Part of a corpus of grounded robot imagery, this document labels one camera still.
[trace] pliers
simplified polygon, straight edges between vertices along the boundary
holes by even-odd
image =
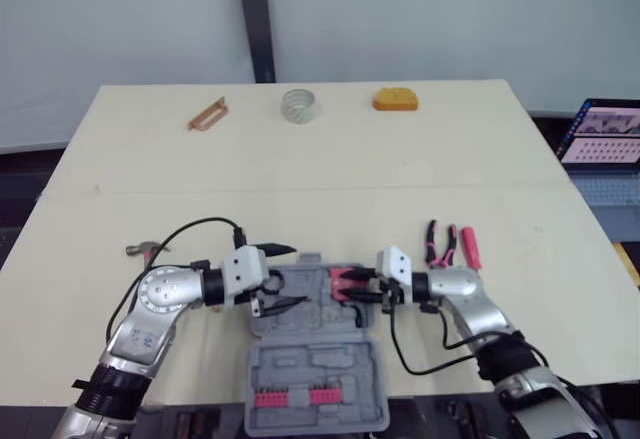
[[[435,219],[429,222],[427,227],[427,257],[425,261],[429,267],[449,267],[453,265],[453,254],[456,252],[456,246],[458,245],[458,231],[456,226],[451,224],[447,229],[449,235],[449,241],[447,243],[447,249],[440,259],[436,253],[435,244],[435,232],[436,232]]]

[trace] black wire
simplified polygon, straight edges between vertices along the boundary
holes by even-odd
[[[578,386],[576,386],[574,383],[567,381],[563,377],[560,377],[560,376],[556,376],[556,377],[560,382],[562,382],[565,386],[567,386],[567,390],[571,393],[572,396],[576,398],[578,402],[580,401],[578,396],[580,396],[584,401],[588,402],[589,405],[597,411],[597,413],[600,415],[604,423],[609,428],[609,431],[611,432],[611,436],[613,437],[613,439],[620,439],[620,433],[618,432],[618,429],[616,428],[611,418],[609,418],[609,415],[606,413],[606,411],[600,406],[600,404],[598,404],[598,401],[596,401],[593,397],[591,397],[586,392],[581,391],[578,388]]]
[[[129,297],[129,295],[131,295],[131,292],[135,289],[135,287],[142,280],[142,278],[145,275],[147,275],[147,273],[151,269],[154,269],[153,263],[157,259],[158,255],[160,255],[162,250],[165,247],[167,247],[167,244],[169,244],[181,232],[183,232],[183,231],[185,231],[185,230],[187,230],[187,229],[189,229],[189,228],[191,228],[193,226],[197,226],[198,224],[203,224],[205,222],[224,222],[226,224],[229,224],[231,227],[233,227],[234,230],[240,230],[241,231],[241,228],[240,228],[240,226],[238,226],[238,224],[236,224],[235,222],[233,222],[230,219],[227,219],[226,217],[205,217],[205,218],[202,218],[202,219],[198,219],[197,221],[193,221],[193,222],[190,222],[188,224],[185,224],[184,226],[176,229],[171,234],[169,234],[169,236],[164,241],[162,241],[160,243],[160,245],[155,250],[155,252],[153,254],[151,254],[151,257],[149,258],[149,262],[145,266],[144,270],[134,279],[134,281],[131,283],[131,285],[127,289],[127,292],[122,297],[122,299],[120,300],[120,302],[116,306],[115,310],[111,314],[111,317],[109,318],[109,322],[107,323],[107,328],[106,328],[106,331],[105,331],[105,339],[106,339],[107,343],[109,343],[109,341],[111,340],[111,330],[113,328],[113,323],[115,322],[116,317],[118,316],[118,314],[122,310],[122,306],[124,306],[124,303],[127,302],[127,298]],[[133,308],[133,306],[135,304],[136,297],[137,297],[137,295],[134,294],[133,299],[131,301],[131,306],[129,308],[129,312],[131,312],[131,309]]]
[[[402,355],[402,351],[400,350],[400,345],[398,344],[398,339],[396,338],[396,320],[395,320],[395,305],[391,304],[391,310],[389,311],[389,321],[391,326],[391,340],[393,341],[393,345],[396,348],[396,352],[398,353],[398,357],[400,358],[400,362],[404,367],[405,371],[413,376],[426,376],[428,374],[433,374],[434,372],[441,371],[442,369],[446,369],[447,367],[454,366],[460,362],[468,361],[469,359],[473,359],[475,356],[473,354],[469,354],[468,356],[459,357],[454,359],[453,361],[445,362],[444,364],[440,364],[439,366],[432,367],[431,369],[425,369],[424,371],[414,371],[407,365],[407,361],[405,361],[404,356]]]
[[[355,311],[355,324],[357,329],[362,329],[362,312],[357,304],[345,304],[342,301],[338,301],[338,304],[342,307],[350,307]]]
[[[485,332],[481,332],[480,334],[476,334],[475,336],[471,336],[471,337],[468,337],[468,338],[463,339],[461,341],[455,342],[453,344],[447,344],[448,333],[449,333],[449,327],[447,325],[447,319],[445,318],[444,313],[442,312],[441,309],[438,309],[438,314],[440,315],[440,319],[442,320],[442,329],[443,329],[442,347],[444,347],[448,351],[450,351],[452,349],[457,349],[457,348],[462,347],[462,346],[466,346],[467,344],[470,344],[470,343],[475,342],[475,341],[477,341],[479,339],[484,339],[484,338],[490,337],[490,336],[506,337],[506,338],[509,338],[509,339],[515,339],[515,340],[521,342],[522,344],[524,344],[527,347],[527,349],[533,351],[538,356],[540,361],[546,367],[549,367],[549,361],[547,361],[547,358],[544,356],[544,354],[542,354],[542,352],[540,352],[540,350],[538,350],[536,347],[534,347],[531,344],[529,344],[524,339],[520,339],[519,337],[514,336],[513,334],[509,334],[508,332],[503,332],[503,331],[485,331]]]

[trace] gray tool case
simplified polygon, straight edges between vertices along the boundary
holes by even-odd
[[[329,269],[353,266],[322,264],[319,254],[303,254],[296,265],[272,268],[282,274],[284,285],[277,296],[258,293],[265,306],[283,297],[309,300],[251,320],[251,330],[262,339],[249,351],[244,427],[250,436],[375,432],[389,426],[380,354],[366,333],[373,307],[355,305],[358,328],[353,303],[341,305],[331,297]],[[340,390],[339,402],[317,405],[328,389]],[[270,407],[265,397],[287,405]]]

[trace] laptop screen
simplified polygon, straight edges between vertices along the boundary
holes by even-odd
[[[587,99],[556,151],[567,169],[640,168],[640,101]]]

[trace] pink screwdriver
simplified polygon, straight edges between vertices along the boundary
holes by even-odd
[[[480,252],[478,251],[478,243],[476,242],[476,234],[473,231],[473,227],[463,228],[462,231],[460,231],[460,235],[462,236],[462,246],[467,265],[476,271],[482,269]]]

